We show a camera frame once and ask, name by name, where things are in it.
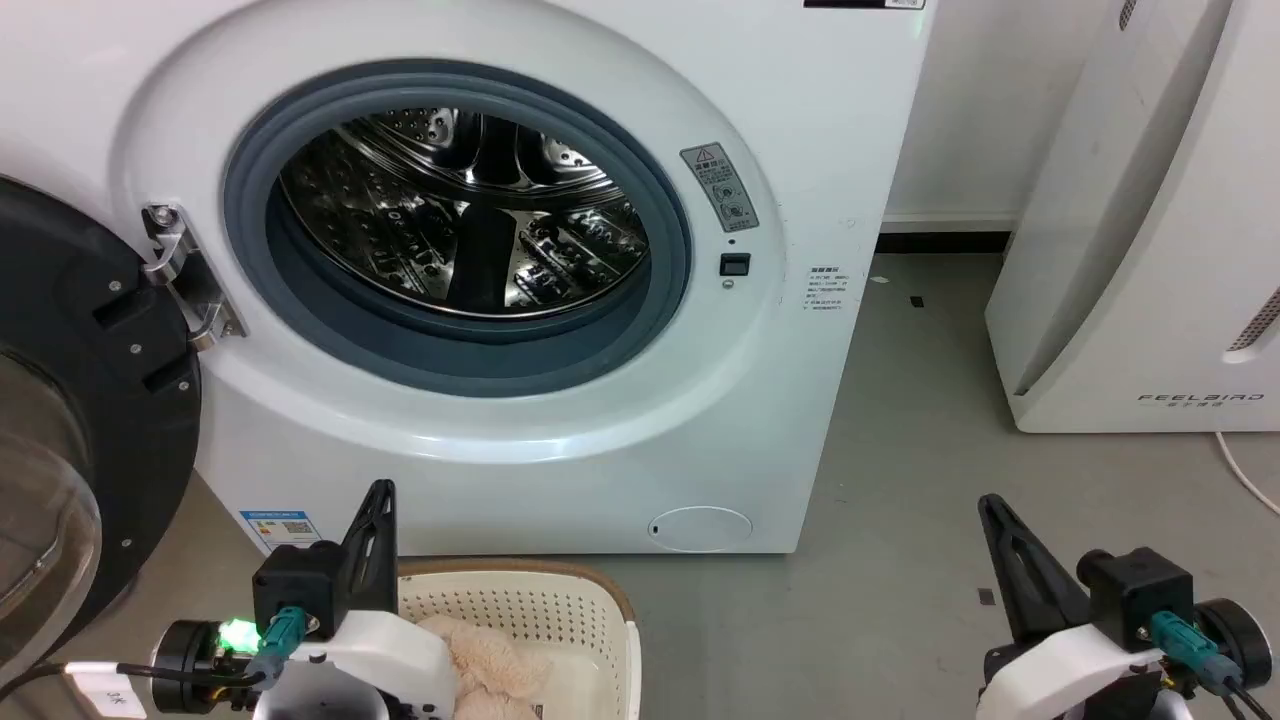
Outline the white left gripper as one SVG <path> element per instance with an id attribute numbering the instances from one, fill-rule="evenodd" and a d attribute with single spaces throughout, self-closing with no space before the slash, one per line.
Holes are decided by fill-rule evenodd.
<path id="1" fill-rule="evenodd" d="M 256 719 L 452 719 L 448 644 L 398 615 L 396 483 L 367 488 L 340 544 L 338 630 L 302 642 L 256 703 Z"/>

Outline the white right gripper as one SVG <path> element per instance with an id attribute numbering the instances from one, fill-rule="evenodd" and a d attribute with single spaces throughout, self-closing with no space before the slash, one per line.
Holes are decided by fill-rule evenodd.
<path id="1" fill-rule="evenodd" d="M 1012 641 L 1042 641 L 995 674 L 978 719 L 1055 719 L 1158 662 L 1161 650 L 1130 652 L 1085 625 L 1088 594 L 1005 498 L 984 495 L 977 510 Z"/>

